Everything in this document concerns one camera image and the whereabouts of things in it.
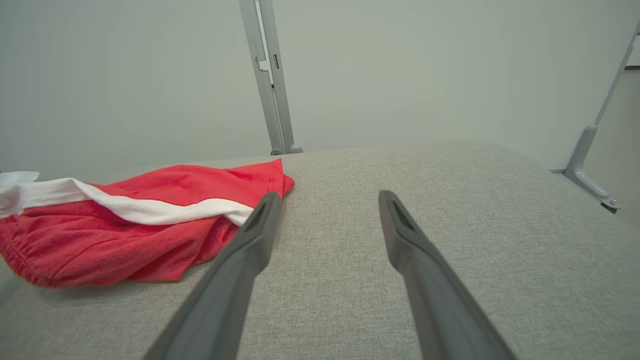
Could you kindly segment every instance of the white stripe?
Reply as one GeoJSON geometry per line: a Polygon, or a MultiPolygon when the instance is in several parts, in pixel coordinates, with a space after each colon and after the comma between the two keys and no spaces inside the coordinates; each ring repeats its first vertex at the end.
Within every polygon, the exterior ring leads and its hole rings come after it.
{"type": "Polygon", "coordinates": [[[95,186],[66,178],[0,188],[0,218],[22,214],[27,208],[82,200],[93,200],[124,220],[143,225],[178,224],[216,215],[225,215],[234,224],[243,225],[253,211],[227,199],[205,199],[179,206],[160,200],[109,195],[95,186]]]}
{"type": "Polygon", "coordinates": [[[38,179],[38,176],[40,176],[40,173],[35,171],[0,172],[0,188],[32,183],[38,179]]]}

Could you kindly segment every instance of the red cloth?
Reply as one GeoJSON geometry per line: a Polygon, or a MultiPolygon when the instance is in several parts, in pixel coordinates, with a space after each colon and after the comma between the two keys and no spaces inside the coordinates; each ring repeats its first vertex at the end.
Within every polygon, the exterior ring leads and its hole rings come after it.
{"type": "MultiPolygon", "coordinates": [[[[187,206],[221,198],[254,208],[268,192],[294,186],[282,160],[233,169],[178,165],[111,185],[110,195],[187,206]]],[[[238,226],[220,215],[175,225],[139,225],[92,200],[26,209],[0,219],[0,253],[13,271],[48,288],[133,281],[177,281],[214,257],[238,226]]]]}

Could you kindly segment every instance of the gray upholstered surface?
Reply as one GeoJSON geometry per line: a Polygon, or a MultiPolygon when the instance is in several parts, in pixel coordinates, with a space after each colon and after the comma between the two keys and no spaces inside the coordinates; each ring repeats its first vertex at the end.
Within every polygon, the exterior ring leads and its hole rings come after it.
{"type": "MultiPolygon", "coordinates": [[[[255,282],[239,358],[420,356],[402,278],[386,259],[381,189],[398,194],[522,359],[640,357],[640,234],[541,167],[475,142],[283,159],[296,187],[255,282]]],[[[69,290],[0,271],[0,357],[139,359],[206,267],[176,284],[69,290]]]]}

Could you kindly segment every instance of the metal bracket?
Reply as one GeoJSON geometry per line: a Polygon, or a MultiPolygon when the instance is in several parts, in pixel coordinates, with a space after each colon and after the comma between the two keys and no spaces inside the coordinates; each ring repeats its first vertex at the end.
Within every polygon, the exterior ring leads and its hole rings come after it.
{"type": "Polygon", "coordinates": [[[265,63],[266,63],[266,61],[260,61],[260,59],[259,59],[257,56],[255,57],[255,66],[257,66],[257,70],[258,70],[258,71],[262,71],[262,72],[269,72],[269,70],[264,70],[264,69],[262,68],[262,65],[260,64],[260,63],[262,63],[262,62],[265,62],[265,63]]]}
{"type": "Polygon", "coordinates": [[[614,199],[613,196],[596,183],[594,179],[589,177],[584,169],[584,160],[587,158],[587,153],[589,152],[589,148],[591,147],[591,143],[593,143],[597,131],[597,125],[589,125],[584,128],[582,136],[580,136],[580,140],[578,140],[578,145],[575,146],[571,160],[569,160],[569,164],[566,167],[564,176],[600,200],[605,207],[617,211],[621,208],[620,202],[614,199]]]}

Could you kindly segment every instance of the white wall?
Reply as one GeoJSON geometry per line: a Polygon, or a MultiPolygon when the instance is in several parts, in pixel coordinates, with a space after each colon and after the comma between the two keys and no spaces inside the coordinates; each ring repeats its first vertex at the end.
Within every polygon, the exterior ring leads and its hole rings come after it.
{"type": "Polygon", "coordinates": [[[640,70],[626,70],[591,144],[587,174],[611,192],[617,215],[640,230],[640,70]]]}
{"type": "Polygon", "coordinates": [[[267,155],[252,66],[237,0],[0,0],[0,170],[267,155]]]}
{"type": "Polygon", "coordinates": [[[305,151],[479,139],[564,168],[637,0],[274,0],[305,151]]]}

